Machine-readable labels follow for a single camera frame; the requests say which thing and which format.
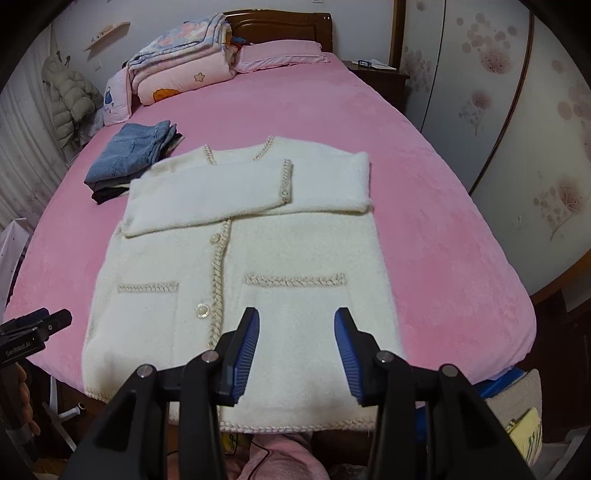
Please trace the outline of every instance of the wall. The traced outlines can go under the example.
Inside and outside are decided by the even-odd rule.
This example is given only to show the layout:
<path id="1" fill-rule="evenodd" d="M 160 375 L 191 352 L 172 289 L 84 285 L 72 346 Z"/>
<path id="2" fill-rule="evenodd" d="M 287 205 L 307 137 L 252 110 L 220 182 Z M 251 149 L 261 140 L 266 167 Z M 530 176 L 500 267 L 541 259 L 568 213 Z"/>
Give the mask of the wall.
<path id="1" fill-rule="evenodd" d="M 591 248 L 591 90 L 532 20 L 519 0 L 408 0 L 401 62 L 406 115 L 530 294 Z"/>
<path id="2" fill-rule="evenodd" d="M 311 0 L 76 0 L 53 25 L 62 58 L 70 55 L 70 68 L 102 91 L 123 62 L 170 28 L 185 20 L 241 8 L 329 12 L 333 18 L 334 51 L 340 58 L 389 59 L 392 0 L 324 0 L 321 4 Z M 104 26 L 121 21 L 131 22 L 122 38 L 96 55 L 83 51 Z M 97 62 L 102 68 L 95 71 Z"/>

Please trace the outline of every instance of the wall shelf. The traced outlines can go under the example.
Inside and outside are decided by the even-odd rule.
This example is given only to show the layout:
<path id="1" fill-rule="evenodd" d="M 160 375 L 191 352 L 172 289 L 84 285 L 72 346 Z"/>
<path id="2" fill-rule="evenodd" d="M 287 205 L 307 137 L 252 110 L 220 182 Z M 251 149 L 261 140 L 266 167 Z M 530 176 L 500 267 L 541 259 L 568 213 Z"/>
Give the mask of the wall shelf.
<path id="1" fill-rule="evenodd" d="M 129 25 L 131 25 L 131 22 L 120 22 L 116 25 L 113 26 L 113 28 L 111 28 L 108 32 L 105 32 L 102 36 L 100 36 L 99 38 L 97 38 L 95 41 L 91 42 L 90 45 L 88 45 L 84 51 L 88 51 L 91 48 L 95 48 L 98 44 L 100 44 L 104 39 L 108 38 L 110 35 L 112 35 L 113 33 L 115 33 L 118 30 L 121 30 L 122 28 L 128 27 Z"/>

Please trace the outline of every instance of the pink bedsheet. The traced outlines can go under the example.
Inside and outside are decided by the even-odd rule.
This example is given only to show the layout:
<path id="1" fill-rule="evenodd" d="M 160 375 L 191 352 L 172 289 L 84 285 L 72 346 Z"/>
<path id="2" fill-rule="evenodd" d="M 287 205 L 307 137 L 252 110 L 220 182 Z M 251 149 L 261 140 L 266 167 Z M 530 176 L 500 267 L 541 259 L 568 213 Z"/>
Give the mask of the pink bedsheet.
<path id="1" fill-rule="evenodd" d="M 176 154 L 267 135 L 367 151 L 379 239 L 408 360 L 460 367 L 473 381 L 519 360 L 535 336 L 533 307 L 460 181 L 401 113 L 334 56 L 235 79 L 139 108 L 131 121 L 177 123 Z M 97 206 L 83 180 L 120 125 L 86 146 L 47 206 L 22 264 L 6 318 L 67 308 L 72 325 L 31 357 L 83 391 L 80 355 L 95 278 L 126 197 Z"/>

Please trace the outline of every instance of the white chair leg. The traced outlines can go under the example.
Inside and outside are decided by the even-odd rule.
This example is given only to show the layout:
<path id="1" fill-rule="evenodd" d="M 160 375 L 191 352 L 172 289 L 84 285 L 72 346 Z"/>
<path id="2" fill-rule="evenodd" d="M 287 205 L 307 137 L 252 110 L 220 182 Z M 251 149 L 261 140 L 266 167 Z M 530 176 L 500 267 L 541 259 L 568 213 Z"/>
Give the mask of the white chair leg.
<path id="1" fill-rule="evenodd" d="M 57 433 L 65 440 L 68 444 L 68 447 L 72 450 L 72 452 L 76 451 L 76 444 L 72 437 L 68 435 L 68 432 L 64 429 L 61 425 L 63 422 L 73 419 L 74 417 L 80 415 L 81 412 L 86 410 L 84 404 L 79 403 L 77 406 L 67 410 L 63 413 L 57 412 L 57 382 L 54 377 L 50 377 L 50 384 L 49 384 L 49 405 L 43 402 L 43 408 L 49 415 L 51 419 L 51 425 L 55 428 Z"/>

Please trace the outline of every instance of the cardigan button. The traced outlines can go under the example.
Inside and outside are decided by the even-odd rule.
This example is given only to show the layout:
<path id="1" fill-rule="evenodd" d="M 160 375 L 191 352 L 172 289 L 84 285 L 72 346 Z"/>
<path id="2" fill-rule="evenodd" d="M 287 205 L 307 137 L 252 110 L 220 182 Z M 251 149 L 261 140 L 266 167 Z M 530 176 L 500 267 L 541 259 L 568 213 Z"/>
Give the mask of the cardigan button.
<path id="1" fill-rule="evenodd" d="M 197 316 L 201 319 L 207 318 L 210 311 L 211 308 L 206 303 L 199 303 L 197 308 L 195 308 L 195 314 L 197 314 Z"/>

